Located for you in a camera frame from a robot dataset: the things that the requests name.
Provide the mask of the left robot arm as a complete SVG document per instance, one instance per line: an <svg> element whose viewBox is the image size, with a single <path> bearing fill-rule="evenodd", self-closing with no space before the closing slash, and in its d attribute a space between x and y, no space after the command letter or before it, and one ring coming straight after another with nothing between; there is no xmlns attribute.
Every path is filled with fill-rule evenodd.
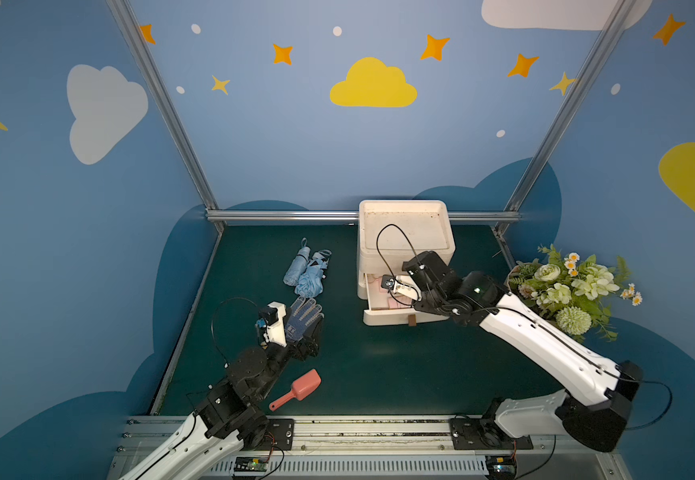
<svg viewBox="0 0 695 480"><path fill-rule="evenodd" d="M126 479L198 479L226 457L258 446L268 418L259 408L292 359L317 356L323 315L286 347L245 350L167 441L124 475Z"/></svg>

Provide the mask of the white three-drawer cabinet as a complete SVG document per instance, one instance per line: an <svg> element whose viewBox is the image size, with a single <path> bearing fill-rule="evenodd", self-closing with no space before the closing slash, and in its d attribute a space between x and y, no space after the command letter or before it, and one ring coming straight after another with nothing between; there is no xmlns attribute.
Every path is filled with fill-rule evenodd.
<svg viewBox="0 0 695 480"><path fill-rule="evenodd" d="M415 254L435 251L449 263L455 239L449 212L439 200L363 200L359 204L357 281L359 298L367 299L367 278L391 272Z"/></svg>

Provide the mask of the pink umbrella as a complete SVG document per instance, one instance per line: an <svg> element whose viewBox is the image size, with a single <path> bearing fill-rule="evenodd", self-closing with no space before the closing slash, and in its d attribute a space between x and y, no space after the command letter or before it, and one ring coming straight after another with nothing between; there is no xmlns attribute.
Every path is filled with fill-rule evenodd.
<svg viewBox="0 0 695 480"><path fill-rule="evenodd" d="M373 310L396 310L409 308L409 305L405 305L391 297L389 293L381 293L379 295L373 296L369 300L369 308Z"/></svg>
<svg viewBox="0 0 695 480"><path fill-rule="evenodd" d="M385 274L385 275L365 274L365 280L367 280L367 284L375 285L381 289L387 289L389 287L389 285L393 284L393 276L391 276L389 274Z"/></svg>

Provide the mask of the light blue umbrella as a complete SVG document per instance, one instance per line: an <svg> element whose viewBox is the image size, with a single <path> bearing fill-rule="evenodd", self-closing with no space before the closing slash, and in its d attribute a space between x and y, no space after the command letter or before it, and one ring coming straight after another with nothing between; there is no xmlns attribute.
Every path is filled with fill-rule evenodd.
<svg viewBox="0 0 695 480"><path fill-rule="evenodd" d="M323 291L323 281L332 256L331 250L321 250L313 254L304 273L299 277L295 294L303 298L316 298Z"/></svg>
<svg viewBox="0 0 695 480"><path fill-rule="evenodd" d="M300 277L304 274L310 262L311 252L312 250L308 244L308 240L304 237L301 241L298 253L284 276L283 282L285 285L290 287L296 287L298 285Z"/></svg>

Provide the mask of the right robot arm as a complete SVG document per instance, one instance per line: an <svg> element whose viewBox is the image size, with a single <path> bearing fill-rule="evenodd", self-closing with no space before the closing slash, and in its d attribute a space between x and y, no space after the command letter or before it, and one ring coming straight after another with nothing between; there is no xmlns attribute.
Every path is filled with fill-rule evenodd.
<svg viewBox="0 0 695 480"><path fill-rule="evenodd" d="M627 430L643 370L617 364L575 342L539 317L507 287L481 272L459 277L439 254L403 262L419 289L417 311L477 325L505 340L561 383L553 394L496 399L479 420L491 440L569 435L587 448L612 452Z"/></svg>

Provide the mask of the white drawer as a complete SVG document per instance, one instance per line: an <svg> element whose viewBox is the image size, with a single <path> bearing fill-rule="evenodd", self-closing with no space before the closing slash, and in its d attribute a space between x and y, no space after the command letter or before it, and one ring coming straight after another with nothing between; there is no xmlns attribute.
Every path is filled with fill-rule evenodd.
<svg viewBox="0 0 695 480"><path fill-rule="evenodd" d="M447 317L425 313L403 305L393 299L387 289L381 287L381 277L363 274L359 286L365 292L367 308L363 312L363 323L371 327L419 326L425 323L443 322Z"/></svg>

